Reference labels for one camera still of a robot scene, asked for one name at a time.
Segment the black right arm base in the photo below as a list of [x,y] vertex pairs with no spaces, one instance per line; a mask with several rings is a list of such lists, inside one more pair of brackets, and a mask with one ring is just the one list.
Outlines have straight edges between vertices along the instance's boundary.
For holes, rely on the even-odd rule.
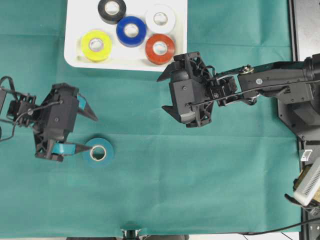
[[320,86],[316,85],[311,101],[284,104],[277,102],[278,117],[301,140],[320,140]]

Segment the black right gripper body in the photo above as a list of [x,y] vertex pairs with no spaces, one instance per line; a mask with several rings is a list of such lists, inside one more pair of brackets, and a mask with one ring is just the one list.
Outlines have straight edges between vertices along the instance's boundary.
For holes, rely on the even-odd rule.
[[235,80],[232,77],[216,80],[215,74],[210,72],[213,67],[204,64],[199,52],[179,54],[173,60],[177,67],[175,70],[187,71],[189,77],[203,88],[203,100],[196,104],[200,110],[200,127],[211,123],[214,100],[234,94],[237,90]]

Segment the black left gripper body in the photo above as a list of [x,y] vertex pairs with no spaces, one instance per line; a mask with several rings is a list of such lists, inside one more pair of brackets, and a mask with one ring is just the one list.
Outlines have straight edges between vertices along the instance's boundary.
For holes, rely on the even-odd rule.
[[67,142],[74,130],[78,114],[79,89],[66,83],[52,85],[51,91],[41,103],[39,118],[32,126],[35,141],[35,157],[62,162],[64,156],[54,153],[56,143]]

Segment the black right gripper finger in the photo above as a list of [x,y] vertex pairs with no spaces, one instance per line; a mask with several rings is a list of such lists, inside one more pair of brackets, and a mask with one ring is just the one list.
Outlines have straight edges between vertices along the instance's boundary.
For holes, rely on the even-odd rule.
[[156,80],[157,82],[161,82],[164,81],[168,78],[170,78],[171,73],[173,72],[173,70],[175,70],[175,63],[172,62],[170,63],[165,70],[161,73],[161,75],[158,77],[158,79]]
[[177,122],[181,122],[181,116],[173,106],[164,105],[162,106],[162,109],[171,115]]

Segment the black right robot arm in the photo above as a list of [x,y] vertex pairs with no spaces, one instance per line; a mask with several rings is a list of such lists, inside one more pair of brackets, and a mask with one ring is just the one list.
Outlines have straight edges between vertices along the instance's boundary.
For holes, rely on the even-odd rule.
[[169,80],[172,105],[162,109],[186,127],[200,128],[212,122],[214,104],[253,106],[259,96],[277,98],[287,105],[313,101],[320,82],[320,56],[217,72],[204,63],[198,51],[189,52],[173,57],[157,79],[165,80]]

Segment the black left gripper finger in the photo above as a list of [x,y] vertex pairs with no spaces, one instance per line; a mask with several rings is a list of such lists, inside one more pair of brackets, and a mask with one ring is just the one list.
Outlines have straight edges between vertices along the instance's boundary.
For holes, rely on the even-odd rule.
[[90,149],[90,146],[83,144],[55,143],[52,149],[52,154],[58,156],[72,156],[78,153],[89,151]]
[[80,93],[76,96],[77,100],[77,114],[84,116],[85,118],[91,119],[93,121],[98,121],[98,117],[90,107],[89,103],[87,102],[87,99],[81,95]]

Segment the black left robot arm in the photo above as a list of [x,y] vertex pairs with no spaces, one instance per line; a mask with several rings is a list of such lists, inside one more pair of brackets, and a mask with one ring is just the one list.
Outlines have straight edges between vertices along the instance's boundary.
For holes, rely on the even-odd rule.
[[37,105],[35,95],[15,90],[11,77],[3,76],[0,81],[9,82],[9,88],[0,88],[0,104],[4,104],[8,94],[13,96],[2,122],[11,124],[13,128],[32,129],[35,157],[62,162],[65,156],[92,151],[91,146],[67,141],[74,130],[77,115],[98,120],[77,87],[67,83],[54,84],[43,102]]

